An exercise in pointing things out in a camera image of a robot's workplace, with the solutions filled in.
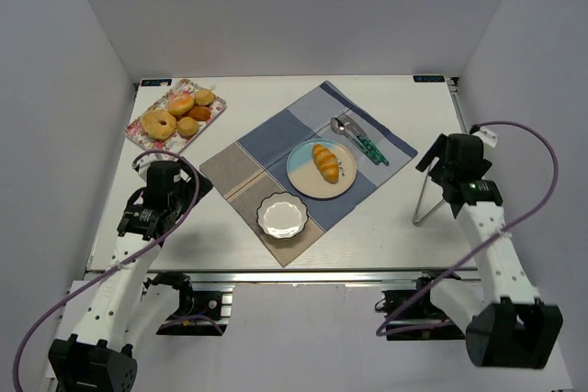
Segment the long golden bread loaf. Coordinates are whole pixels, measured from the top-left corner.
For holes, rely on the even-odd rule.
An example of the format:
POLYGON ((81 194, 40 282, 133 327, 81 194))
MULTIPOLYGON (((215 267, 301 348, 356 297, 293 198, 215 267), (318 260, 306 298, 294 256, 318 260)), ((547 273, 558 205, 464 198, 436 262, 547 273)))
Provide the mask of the long golden bread loaf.
POLYGON ((317 143, 312 148, 312 159, 325 181, 331 184, 336 184, 338 182, 339 164, 334 153, 325 148, 322 144, 317 143))

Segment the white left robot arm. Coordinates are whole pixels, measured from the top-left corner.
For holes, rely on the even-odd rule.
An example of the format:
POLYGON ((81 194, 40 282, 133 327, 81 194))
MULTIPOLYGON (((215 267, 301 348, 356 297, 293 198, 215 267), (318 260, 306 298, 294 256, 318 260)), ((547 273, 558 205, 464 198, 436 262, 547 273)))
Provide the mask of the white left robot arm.
POLYGON ((182 274, 148 270, 165 239, 212 188, 210 180, 181 161, 135 161, 145 185, 128 199, 117 226, 108 269, 84 315, 66 339, 56 339, 49 361, 63 391, 129 391, 138 373, 140 342, 184 308, 189 292, 182 274))

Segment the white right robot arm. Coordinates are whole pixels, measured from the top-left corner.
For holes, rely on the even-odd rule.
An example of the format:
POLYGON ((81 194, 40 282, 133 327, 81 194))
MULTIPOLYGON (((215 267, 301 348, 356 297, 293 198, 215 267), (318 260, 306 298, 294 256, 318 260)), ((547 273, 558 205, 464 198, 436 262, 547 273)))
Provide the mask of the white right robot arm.
POLYGON ((563 317, 557 306, 541 300, 505 231, 502 195, 484 177, 492 166, 484 153, 495 144, 486 132, 441 134, 416 166, 441 187, 469 245, 489 243, 473 256, 483 298, 452 277, 433 287, 429 298, 462 331, 474 365, 539 370, 548 362, 563 317))

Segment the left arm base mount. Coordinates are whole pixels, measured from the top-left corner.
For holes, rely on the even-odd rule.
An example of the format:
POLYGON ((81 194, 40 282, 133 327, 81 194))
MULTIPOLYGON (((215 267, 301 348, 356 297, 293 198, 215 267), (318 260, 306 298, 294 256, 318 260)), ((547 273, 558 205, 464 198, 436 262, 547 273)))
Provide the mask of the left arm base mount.
POLYGON ((232 309, 232 288, 193 282, 187 274, 163 273, 147 277, 141 298, 152 286, 171 286, 178 308, 157 331, 166 336, 221 336, 232 309))

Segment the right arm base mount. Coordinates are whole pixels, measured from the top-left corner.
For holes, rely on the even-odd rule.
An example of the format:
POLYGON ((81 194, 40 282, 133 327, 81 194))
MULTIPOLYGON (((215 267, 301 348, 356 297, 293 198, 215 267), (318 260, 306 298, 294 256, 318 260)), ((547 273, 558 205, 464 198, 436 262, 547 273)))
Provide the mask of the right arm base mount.
MULTIPOLYGON (((397 307, 404 304, 419 288, 423 288, 431 281, 428 277, 419 277, 414 282, 414 287, 394 287, 382 292, 380 300, 374 305, 376 313, 389 316, 397 307)), ((406 330, 392 335, 387 335, 388 342, 394 341, 463 341, 462 331, 455 325, 450 324, 448 316, 438 307, 430 302, 430 294, 427 293, 415 304, 402 312, 397 319, 393 320, 386 328, 386 331, 397 330, 406 327, 417 327, 418 324, 446 323, 444 327, 433 327, 418 330, 406 330)))

